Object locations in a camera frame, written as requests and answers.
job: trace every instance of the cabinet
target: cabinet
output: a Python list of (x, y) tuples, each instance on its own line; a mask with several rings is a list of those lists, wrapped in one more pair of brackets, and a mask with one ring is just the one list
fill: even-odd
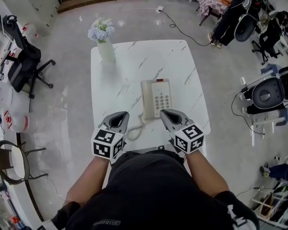
[(50, 33), (58, 15), (58, 0), (3, 0), (20, 25), (33, 24), (36, 32), (45, 36)]

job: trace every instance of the shoe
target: shoe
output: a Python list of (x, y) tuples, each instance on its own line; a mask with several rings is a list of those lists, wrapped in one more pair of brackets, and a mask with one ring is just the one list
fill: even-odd
[(241, 93), (239, 96), (239, 99), (243, 102), (245, 99), (244, 93)]
[(216, 42), (214, 40), (212, 40), (212, 33), (208, 33), (208, 39), (209, 39), (209, 42), (212, 46), (216, 45)]
[(250, 116), (250, 115), (247, 113), (247, 111), (246, 111), (246, 108), (245, 108), (245, 107), (243, 107), (243, 108), (242, 108), (242, 113), (243, 113), (244, 115), (247, 115), (248, 117)]
[(219, 43), (219, 42), (216, 43), (216, 46), (217, 46), (218, 48), (222, 48), (222, 44)]
[(259, 171), (265, 177), (268, 177), (270, 174), (270, 170), (268, 168), (263, 167), (263, 166), (260, 166)]

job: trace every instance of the flower vase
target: flower vase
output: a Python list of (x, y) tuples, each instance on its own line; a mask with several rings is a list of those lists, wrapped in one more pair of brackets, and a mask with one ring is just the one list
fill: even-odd
[(99, 55), (103, 64), (114, 64), (115, 63), (115, 53), (112, 43), (107, 38), (106, 40), (99, 40), (97, 42)]

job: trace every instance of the tiled floor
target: tiled floor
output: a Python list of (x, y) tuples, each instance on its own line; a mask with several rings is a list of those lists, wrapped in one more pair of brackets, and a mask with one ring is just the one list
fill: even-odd
[[(34, 145), (47, 148), (30, 155), (31, 169), (48, 173), (61, 198), (66, 196), (93, 158), (90, 142), (94, 130), (90, 52), (96, 44), (87, 38), (87, 30), (96, 14), (112, 18), (116, 26), (111, 37), (113, 43), (154, 39), (184, 39), (188, 42), (210, 118), (211, 133), (206, 137), (206, 156), (234, 193), (271, 183), (261, 178), (259, 166), (277, 154), (288, 154), (288, 126), (275, 127), (274, 134), (271, 127), (267, 127), (265, 138), (256, 135), (253, 146), (245, 122), (231, 112), (233, 97), (241, 90), (240, 77), (250, 81), (260, 74), (261, 59), (252, 53), (250, 41), (233, 41), (221, 50), (213, 46), (201, 47), (176, 28), (170, 28), (171, 21), (164, 14), (152, 9), (132, 11), (159, 5), (165, 7), (164, 11), (184, 33), (199, 43), (207, 43), (207, 34), (213, 30), (216, 19), (208, 18), (199, 27), (201, 17), (195, 11), (198, 3), (188, 3), (188, 0), (124, 0), (78, 8), (60, 14), (51, 35), (44, 39), (42, 59), (52, 58), (57, 63), (45, 72), (46, 80), (53, 83), (54, 88), (49, 89), (40, 82), (36, 84), (31, 110), (38, 121), (38, 130), (32, 136), (24, 135), (24, 139), (28, 143), (27, 149)], [(271, 62), (288, 65), (286, 57)], [(234, 103), (236, 113), (240, 113), (238, 106), (241, 103), (237, 100)], [(30, 181), (30, 185), (44, 218), (53, 217), (63, 203), (54, 186), (44, 178)], [(251, 195), (250, 191), (242, 194), (240, 199), (246, 203)]]

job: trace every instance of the checkered tablecloth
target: checkered tablecloth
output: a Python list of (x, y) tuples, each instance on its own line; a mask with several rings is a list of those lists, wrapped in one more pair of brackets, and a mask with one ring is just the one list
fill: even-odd
[(220, 14), (223, 14), (227, 8), (227, 6), (222, 4), (222, 1), (219, 0), (198, 0), (198, 2), (200, 3), (200, 15), (208, 15), (209, 7)]

